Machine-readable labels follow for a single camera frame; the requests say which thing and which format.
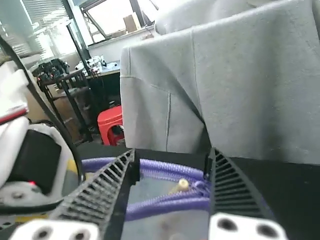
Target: white plastic casing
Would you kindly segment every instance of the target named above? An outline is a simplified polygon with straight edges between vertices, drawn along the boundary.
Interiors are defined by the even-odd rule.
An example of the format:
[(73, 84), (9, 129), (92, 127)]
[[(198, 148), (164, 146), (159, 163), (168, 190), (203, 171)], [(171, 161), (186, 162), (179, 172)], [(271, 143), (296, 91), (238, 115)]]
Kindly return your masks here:
[(100, 240), (98, 226), (77, 221), (36, 219), (19, 226), (9, 240)]
[(210, 218), (208, 240), (288, 240), (288, 238), (285, 230), (274, 221), (217, 213)]

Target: window blind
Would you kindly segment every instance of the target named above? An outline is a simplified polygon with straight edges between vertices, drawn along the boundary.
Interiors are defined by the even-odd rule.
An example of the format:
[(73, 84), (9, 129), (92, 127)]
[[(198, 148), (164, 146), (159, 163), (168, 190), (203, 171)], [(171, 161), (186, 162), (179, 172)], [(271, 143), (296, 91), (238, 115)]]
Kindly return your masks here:
[[(18, 15), (12, 19), (6, 13), (0, 12), (0, 35), (18, 55), (32, 55), (36, 52), (41, 54), (42, 59), (46, 59), (59, 53), (51, 42), (54, 36), (50, 29), (69, 20), (62, 0), (10, 0), (6, 2), (7, 7), (14, 10), (19, 8), (20, 13), (24, 14), (24, 18)], [(22, 27), (27, 25), (30, 31), (27, 33), (22, 31), (19, 24)], [(3, 56), (4, 53), (0, 49), (0, 58)]]

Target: desk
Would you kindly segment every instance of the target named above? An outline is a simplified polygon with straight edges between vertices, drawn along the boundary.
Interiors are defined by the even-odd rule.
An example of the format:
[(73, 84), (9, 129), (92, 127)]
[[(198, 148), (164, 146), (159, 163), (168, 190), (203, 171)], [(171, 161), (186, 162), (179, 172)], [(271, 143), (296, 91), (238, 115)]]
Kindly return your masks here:
[(106, 66), (103, 66), (100, 69), (99, 73), (94, 74), (94, 78), (96, 77), (103, 77), (111, 74), (117, 74), (120, 73), (120, 60), (109, 62), (106, 64)]
[(87, 77), (100, 111), (108, 109), (109, 102), (120, 104), (120, 61), (114, 61), (100, 69), (100, 73)]

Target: wall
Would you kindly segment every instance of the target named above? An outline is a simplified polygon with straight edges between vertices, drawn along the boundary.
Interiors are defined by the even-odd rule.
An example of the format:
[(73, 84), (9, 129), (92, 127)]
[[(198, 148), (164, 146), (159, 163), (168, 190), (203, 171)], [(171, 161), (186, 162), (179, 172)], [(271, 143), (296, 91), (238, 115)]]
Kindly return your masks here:
[(70, 66), (70, 71), (75, 70), (75, 66), (79, 64), (80, 62), (80, 57), (77, 52), (64, 55), (63, 57), (60, 58), (62, 61), (66, 61), (68, 65)]
[[(151, 33), (156, 37), (153, 27), (149, 27)], [(121, 51), (124, 47), (142, 41), (142, 38), (149, 35), (150, 32), (146, 29), (141, 29), (136, 32), (131, 32), (126, 35), (111, 39), (106, 42), (101, 42), (88, 47), (91, 57), (103, 55), (105, 61), (113, 62), (120, 60)]]

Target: gray fabric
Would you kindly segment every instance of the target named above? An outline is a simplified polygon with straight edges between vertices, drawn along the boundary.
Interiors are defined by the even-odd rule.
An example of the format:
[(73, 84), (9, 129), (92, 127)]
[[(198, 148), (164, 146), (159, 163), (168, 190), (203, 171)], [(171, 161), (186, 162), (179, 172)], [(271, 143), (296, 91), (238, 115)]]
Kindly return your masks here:
[(282, 0), (127, 47), (128, 147), (319, 163), (318, 0)]
[(160, 13), (154, 30), (160, 34), (177, 32), (239, 14), (274, 0), (187, 0)]

